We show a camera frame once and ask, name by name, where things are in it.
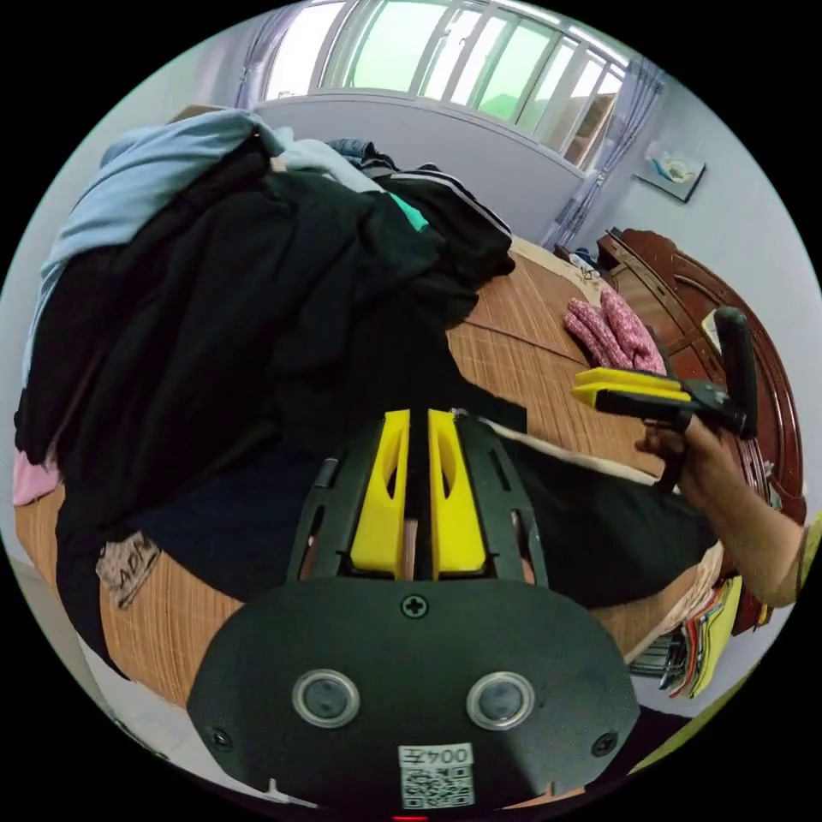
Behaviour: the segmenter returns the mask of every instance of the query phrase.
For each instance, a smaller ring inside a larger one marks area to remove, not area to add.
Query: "window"
[[[429,39],[448,10],[447,0],[366,3],[372,13],[352,18],[332,61],[340,67],[327,87],[407,92]],[[352,37],[359,28],[359,36]]]
[[[543,27],[522,19],[510,21],[491,50],[491,60],[496,60],[483,72],[484,79],[480,75],[476,104],[469,103],[470,107],[500,120],[515,120],[520,97],[550,42],[551,33]]]
[[[448,20],[442,37],[439,39],[431,62],[422,81],[420,94],[434,100],[441,100],[448,81],[454,72],[462,50],[482,16],[483,6],[480,3],[463,3],[459,5]]]
[[[436,100],[586,170],[627,66],[619,44],[519,0],[313,0],[283,37],[265,98],[367,89]]]
[[[296,16],[277,49],[266,100],[308,94],[319,50],[343,5],[345,3],[310,5]]]

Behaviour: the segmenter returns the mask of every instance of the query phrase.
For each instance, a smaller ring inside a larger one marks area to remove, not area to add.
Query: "window frame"
[[[339,2],[340,0],[311,0],[310,3],[307,3],[307,8]],[[439,0],[439,2],[438,0],[402,0],[404,3],[443,6],[443,13],[420,54],[409,89],[406,92],[399,92],[393,89],[342,85],[351,81],[352,73],[355,70],[356,58],[362,52],[368,34],[373,30],[373,26],[379,18],[381,11],[391,2],[396,2],[396,0],[344,0],[315,58],[307,95],[371,93],[397,98],[415,99],[423,104],[435,104],[436,106],[452,109],[453,111],[470,113],[473,116],[500,123],[529,140],[537,141],[547,151],[551,152],[551,154],[557,155],[565,163],[578,169],[580,173],[590,173],[586,171],[586,167],[589,164],[587,161],[591,155],[594,155],[595,159],[595,155],[599,153],[598,147],[596,151],[592,151],[592,149],[595,143],[601,142],[601,132],[607,129],[608,121],[613,116],[613,105],[607,117],[603,120],[600,130],[592,138],[589,147],[583,152],[579,162],[572,164],[570,161],[565,161],[564,155],[576,136],[578,128],[584,122],[587,113],[590,111],[593,101],[597,97],[597,91],[608,73],[612,72],[618,80],[622,83],[624,82],[626,68],[631,56],[633,56],[630,52],[627,54],[620,52],[608,42],[608,38],[603,37],[600,33],[588,32],[587,29],[576,20],[565,17],[564,15],[552,14],[543,11],[543,9],[529,8],[522,3],[509,3],[507,0]],[[448,25],[456,18],[461,9],[470,9],[472,6],[483,8],[474,28],[468,37],[465,38],[465,43],[460,51],[459,57],[456,59],[450,77],[444,86],[441,99],[424,97],[422,95],[422,89],[426,86],[426,80],[429,77],[430,71],[436,65],[435,57],[438,54],[438,48],[440,48],[443,43],[443,37]],[[452,97],[456,87],[489,20],[494,16],[504,18],[509,15],[514,25],[509,26],[509,32],[498,37],[495,41],[492,56],[489,56],[486,60],[480,77],[474,83],[474,88],[471,91],[471,96],[467,104],[454,102]],[[482,100],[484,90],[491,77],[493,77],[498,63],[505,52],[505,47],[521,25],[529,28],[532,27],[535,31],[547,34],[548,41],[521,91],[512,117],[509,120],[503,120],[481,111],[479,104]],[[519,121],[528,102],[533,99],[533,96],[539,90],[539,85],[550,69],[552,60],[557,54],[560,45],[566,42],[575,44],[574,53],[571,55],[568,65],[565,67],[557,86],[548,99],[539,121],[533,129],[520,126]],[[341,50],[337,54],[336,49],[339,45]],[[264,95],[271,77],[271,71],[277,60],[278,51],[279,49],[275,49],[268,61],[266,61],[266,70],[262,79],[262,93],[260,95],[261,104],[268,102],[268,100],[264,98]],[[579,82],[579,79],[582,77],[591,57],[596,57],[603,61],[603,67],[599,77],[592,91],[588,94],[587,100],[577,113],[574,123],[564,136],[561,150],[551,148],[547,145],[546,141],[550,139],[553,129],[557,126],[559,117],[563,112],[563,107],[567,104],[568,100],[571,99],[571,94]]]

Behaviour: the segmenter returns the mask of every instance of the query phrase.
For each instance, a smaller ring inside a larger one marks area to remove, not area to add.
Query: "qr code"
[[[402,804],[420,810],[473,805],[471,768],[402,768]]]

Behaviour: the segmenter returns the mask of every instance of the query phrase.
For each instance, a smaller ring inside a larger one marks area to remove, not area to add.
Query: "framed picture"
[[[634,176],[687,203],[703,174],[705,163],[701,160],[671,150],[655,140],[647,148]]]

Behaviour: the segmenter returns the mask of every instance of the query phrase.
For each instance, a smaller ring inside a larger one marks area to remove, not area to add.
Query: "pink clothing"
[[[32,465],[25,454],[15,449],[14,480],[11,501],[14,505],[28,505],[35,499],[50,494],[57,488],[60,473],[57,468]]]
[[[666,374],[662,355],[631,306],[603,283],[601,308],[582,300],[571,300],[565,327],[605,368],[627,368]]]

